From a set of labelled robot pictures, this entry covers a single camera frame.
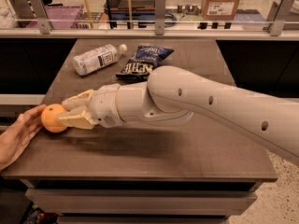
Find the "bare human hand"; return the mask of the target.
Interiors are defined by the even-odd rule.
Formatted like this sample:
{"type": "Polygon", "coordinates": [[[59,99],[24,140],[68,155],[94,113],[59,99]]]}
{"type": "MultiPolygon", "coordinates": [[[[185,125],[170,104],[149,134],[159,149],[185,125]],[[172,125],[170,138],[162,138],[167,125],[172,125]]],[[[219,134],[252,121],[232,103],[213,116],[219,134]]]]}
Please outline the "bare human hand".
{"type": "Polygon", "coordinates": [[[39,105],[20,114],[0,135],[0,170],[14,163],[43,128],[40,117],[45,108],[39,105]]]}

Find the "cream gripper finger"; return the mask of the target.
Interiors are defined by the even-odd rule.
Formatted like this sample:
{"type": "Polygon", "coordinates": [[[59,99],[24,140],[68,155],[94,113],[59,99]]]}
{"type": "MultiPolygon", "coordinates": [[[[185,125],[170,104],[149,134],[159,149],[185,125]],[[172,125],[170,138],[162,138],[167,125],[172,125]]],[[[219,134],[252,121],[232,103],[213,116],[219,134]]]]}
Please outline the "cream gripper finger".
{"type": "Polygon", "coordinates": [[[66,110],[72,110],[80,106],[88,106],[93,97],[94,90],[86,90],[78,95],[69,97],[62,101],[62,106],[66,110]]]}
{"type": "Polygon", "coordinates": [[[94,127],[93,116],[86,106],[80,106],[60,114],[56,119],[66,127],[89,130],[94,127]]]}

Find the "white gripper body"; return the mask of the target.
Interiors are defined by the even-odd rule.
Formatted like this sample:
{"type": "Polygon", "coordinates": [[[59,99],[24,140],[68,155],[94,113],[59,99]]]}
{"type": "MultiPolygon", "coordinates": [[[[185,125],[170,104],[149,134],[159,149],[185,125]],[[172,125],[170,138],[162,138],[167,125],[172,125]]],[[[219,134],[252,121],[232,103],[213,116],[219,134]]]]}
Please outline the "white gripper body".
{"type": "Polygon", "coordinates": [[[89,110],[99,124],[105,128],[122,126],[117,108],[117,91],[121,85],[116,83],[99,88],[93,93],[89,102],[89,110]]]}

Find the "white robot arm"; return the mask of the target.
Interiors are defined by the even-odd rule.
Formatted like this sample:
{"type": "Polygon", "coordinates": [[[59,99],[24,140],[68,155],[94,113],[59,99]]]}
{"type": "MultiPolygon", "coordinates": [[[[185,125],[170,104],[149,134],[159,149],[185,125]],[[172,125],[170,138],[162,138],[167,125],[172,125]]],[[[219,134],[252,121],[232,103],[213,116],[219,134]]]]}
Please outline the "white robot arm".
{"type": "Polygon", "coordinates": [[[281,158],[299,164],[299,103],[229,86],[175,66],[161,66],[145,82],[106,85],[63,101],[56,119],[91,129],[139,121],[175,125],[204,115],[256,140],[281,158]]]}

